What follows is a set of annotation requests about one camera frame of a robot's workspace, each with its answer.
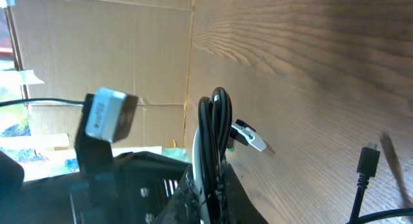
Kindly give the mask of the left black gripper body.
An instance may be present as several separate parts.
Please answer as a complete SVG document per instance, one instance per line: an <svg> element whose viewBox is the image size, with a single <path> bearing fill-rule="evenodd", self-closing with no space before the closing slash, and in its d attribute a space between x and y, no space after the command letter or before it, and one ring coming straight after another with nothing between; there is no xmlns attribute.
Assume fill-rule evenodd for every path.
<svg viewBox="0 0 413 224"><path fill-rule="evenodd" d="M151 223L188 166L151 152L128 152L94 178L76 172L29 182L19 196L19 222Z"/></svg>

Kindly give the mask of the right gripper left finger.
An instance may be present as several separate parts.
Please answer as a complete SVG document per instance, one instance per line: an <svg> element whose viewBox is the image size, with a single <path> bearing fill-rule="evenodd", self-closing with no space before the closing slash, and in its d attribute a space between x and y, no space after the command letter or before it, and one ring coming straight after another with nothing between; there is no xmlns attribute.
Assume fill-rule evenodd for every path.
<svg viewBox="0 0 413 224"><path fill-rule="evenodd" d="M189 165L177 184L166 207L154 221L155 224L201 224L205 219L205 193L197 183L194 169Z"/></svg>

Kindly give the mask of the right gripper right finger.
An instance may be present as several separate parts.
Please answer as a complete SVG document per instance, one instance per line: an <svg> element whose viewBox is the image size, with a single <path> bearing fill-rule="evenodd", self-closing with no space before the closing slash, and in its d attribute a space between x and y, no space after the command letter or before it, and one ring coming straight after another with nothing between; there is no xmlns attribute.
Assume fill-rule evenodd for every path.
<svg viewBox="0 0 413 224"><path fill-rule="evenodd" d="M221 223L228 224L268 224L248 198L232 165L225 162L221 166L223 178L223 208Z"/></svg>

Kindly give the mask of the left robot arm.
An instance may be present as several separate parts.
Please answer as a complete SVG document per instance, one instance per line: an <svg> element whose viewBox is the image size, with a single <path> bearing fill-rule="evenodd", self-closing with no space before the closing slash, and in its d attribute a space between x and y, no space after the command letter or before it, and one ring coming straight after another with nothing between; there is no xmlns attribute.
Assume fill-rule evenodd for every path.
<svg viewBox="0 0 413 224"><path fill-rule="evenodd" d="M127 152L112 169L24 181L1 154L1 223L152 223L167 206L188 163L151 152Z"/></svg>

